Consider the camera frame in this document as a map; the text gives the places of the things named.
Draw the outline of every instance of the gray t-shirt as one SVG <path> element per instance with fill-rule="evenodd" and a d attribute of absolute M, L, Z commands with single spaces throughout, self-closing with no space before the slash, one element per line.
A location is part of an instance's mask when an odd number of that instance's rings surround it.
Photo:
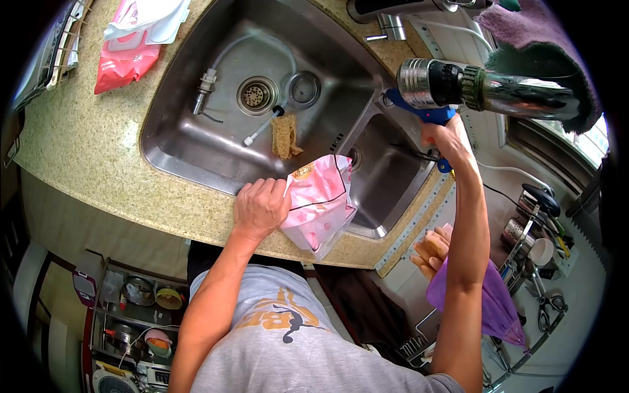
<path fill-rule="evenodd" d="M 194 279 L 191 299 L 207 272 Z M 230 332 L 210 351 L 191 392 L 463 392 L 445 374 L 424 377 L 332 327 L 300 276 L 248 265 Z"/>

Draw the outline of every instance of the countertop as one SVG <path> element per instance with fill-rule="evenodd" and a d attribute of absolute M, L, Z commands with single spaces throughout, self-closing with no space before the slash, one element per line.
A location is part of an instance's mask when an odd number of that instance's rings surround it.
<path fill-rule="evenodd" d="M 139 143 L 153 96 L 170 61 L 211 2 L 192 1 L 176 41 L 162 47 L 159 60 L 141 80 L 95 96 L 103 30 L 119 3 L 95 1 L 86 18 L 88 25 L 81 30 L 80 66 L 69 80 L 60 82 L 56 90 L 45 92 L 26 108 L 17 163 L 54 188 L 108 213 L 173 235 L 224 244 L 233 223 L 234 197 L 153 168 L 142 155 Z M 354 23 L 345 9 L 345 0 L 311 2 L 357 38 L 379 33 L 375 22 Z M 408 57 L 430 57 L 411 29 L 406 29 L 406 42 L 366 45 L 392 74 Z M 401 234 L 438 178 L 439 173 L 433 170 L 398 224 L 383 239 L 345 233 L 321 263 L 372 268 Z M 435 198 L 431 205 L 436 207 L 442 199 Z M 426 222 L 433 212 L 434 208 L 426 210 Z M 313 262 L 308 252 L 298 249 L 280 231 L 269 236 L 257 253 Z"/>

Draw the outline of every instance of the drain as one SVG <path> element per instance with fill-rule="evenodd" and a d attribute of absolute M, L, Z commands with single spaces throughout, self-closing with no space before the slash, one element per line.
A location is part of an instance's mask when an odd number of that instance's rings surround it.
<path fill-rule="evenodd" d="M 310 71 L 293 74 L 288 82 L 288 103 L 295 109 L 308 109 L 315 105 L 321 94 L 319 78 Z"/>
<path fill-rule="evenodd" d="M 362 153 L 355 148 L 351 148 L 349 152 L 347 152 L 347 156 L 352 159 L 352 170 L 357 170 L 360 166 L 360 159 L 362 158 Z"/>
<path fill-rule="evenodd" d="M 251 77 L 240 84 L 236 100 L 245 114 L 260 116 L 276 105 L 277 85 L 266 77 Z"/>

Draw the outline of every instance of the stainless steel sink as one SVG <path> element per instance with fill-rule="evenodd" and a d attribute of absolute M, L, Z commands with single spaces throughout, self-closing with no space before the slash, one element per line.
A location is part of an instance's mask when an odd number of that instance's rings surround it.
<path fill-rule="evenodd" d="M 233 41 L 216 66 L 217 81 L 203 114 L 192 114 L 203 72 Z M 286 96 L 294 54 L 299 71 L 316 76 L 320 95 L 298 117 L 297 145 L 304 152 L 281 160 L 272 153 L 270 127 L 246 147 Z M 307 0 L 216 0 L 199 19 L 170 65 L 142 132 L 142 152 L 156 168 L 237 194 L 258 178 L 285 178 L 326 154 L 355 159 L 351 197 L 359 211 L 350 231 L 383 237 L 426 179 L 432 164 L 410 152 L 419 149 L 420 124 L 390 107 L 382 91 L 391 76 L 342 27 Z"/>

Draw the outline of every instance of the man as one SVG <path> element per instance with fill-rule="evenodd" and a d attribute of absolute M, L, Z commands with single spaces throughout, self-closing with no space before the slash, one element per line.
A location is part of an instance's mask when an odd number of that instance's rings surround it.
<path fill-rule="evenodd" d="M 447 126 L 423 125 L 422 140 L 436 144 L 457 174 L 433 375 L 424 377 L 345 341 L 298 274 L 248 265 L 291 206 L 289 193 L 283 197 L 284 180 L 260 179 L 238 194 L 234 227 L 211 269 L 190 277 L 191 301 L 179 330 L 169 391 L 481 391 L 481 287 L 489 260 L 482 180 L 458 114 Z"/>

